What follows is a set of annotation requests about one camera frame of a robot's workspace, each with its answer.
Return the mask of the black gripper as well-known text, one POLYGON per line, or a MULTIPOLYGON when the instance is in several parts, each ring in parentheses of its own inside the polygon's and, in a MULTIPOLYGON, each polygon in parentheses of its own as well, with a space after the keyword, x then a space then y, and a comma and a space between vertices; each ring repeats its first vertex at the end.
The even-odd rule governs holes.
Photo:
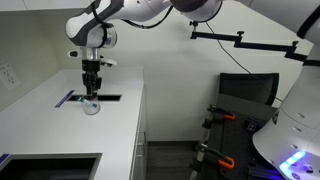
POLYGON ((98 76, 100 71, 100 62, 92 60, 82 61, 82 74, 83 84, 87 88, 86 99, 90 100, 91 95, 93 98, 97 98, 97 90, 101 88, 102 78, 98 76))

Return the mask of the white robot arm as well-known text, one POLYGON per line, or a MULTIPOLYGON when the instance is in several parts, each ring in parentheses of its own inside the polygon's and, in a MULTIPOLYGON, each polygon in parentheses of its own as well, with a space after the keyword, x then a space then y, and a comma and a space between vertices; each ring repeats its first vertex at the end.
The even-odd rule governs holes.
MULTIPOLYGON (((111 20, 147 21, 168 7, 193 21, 214 18, 224 0, 94 0, 66 23, 71 42, 113 47, 111 20)), ((313 43, 302 70, 272 118, 252 137, 258 153, 288 180, 319 180, 320 0, 235 0, 313 43)))

